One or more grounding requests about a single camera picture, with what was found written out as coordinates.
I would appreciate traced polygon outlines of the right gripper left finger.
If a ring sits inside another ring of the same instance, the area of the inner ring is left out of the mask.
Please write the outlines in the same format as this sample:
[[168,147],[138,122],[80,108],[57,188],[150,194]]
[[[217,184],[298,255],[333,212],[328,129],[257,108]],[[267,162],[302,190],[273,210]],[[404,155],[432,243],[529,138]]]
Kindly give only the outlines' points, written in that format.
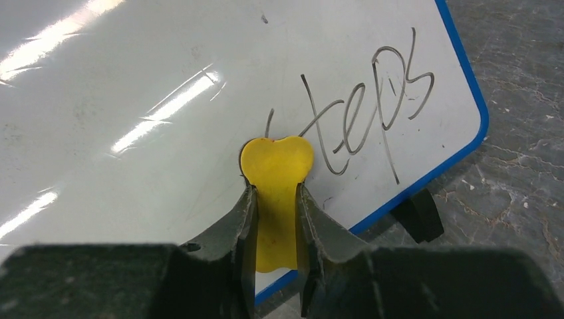
[[1,264],[2,318],[252,318],[257,190],[182,245],[29,245]]

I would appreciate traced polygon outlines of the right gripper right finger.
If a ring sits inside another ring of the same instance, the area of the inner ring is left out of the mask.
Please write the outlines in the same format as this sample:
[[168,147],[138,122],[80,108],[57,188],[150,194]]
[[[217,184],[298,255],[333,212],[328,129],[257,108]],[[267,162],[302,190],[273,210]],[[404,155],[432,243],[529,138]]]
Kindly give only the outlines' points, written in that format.
[[304,318],[562,318],[537,263],[515,249],[378,247],[295,194]]

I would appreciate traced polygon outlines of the yellow bone-shaped eraser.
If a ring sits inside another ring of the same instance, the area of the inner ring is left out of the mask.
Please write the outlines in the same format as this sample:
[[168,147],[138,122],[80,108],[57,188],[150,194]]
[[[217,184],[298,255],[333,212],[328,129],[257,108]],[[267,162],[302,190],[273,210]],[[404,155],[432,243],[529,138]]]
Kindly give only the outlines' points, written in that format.
[[243,147],[241,172],[257,190],[257,272],[297,269],[296,187],[306,180],[313,162],[312,145],[299,136],[255,138]]

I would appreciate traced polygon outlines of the blue framed whiteboard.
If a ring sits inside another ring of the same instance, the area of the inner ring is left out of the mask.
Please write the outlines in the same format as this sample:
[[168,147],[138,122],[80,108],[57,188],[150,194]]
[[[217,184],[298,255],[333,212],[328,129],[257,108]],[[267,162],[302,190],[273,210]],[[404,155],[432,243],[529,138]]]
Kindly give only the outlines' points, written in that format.
[[489,114],[445,1],[2,1],[1,274],[27,245],[184,243],[301,136],[355,233],[473,152]]

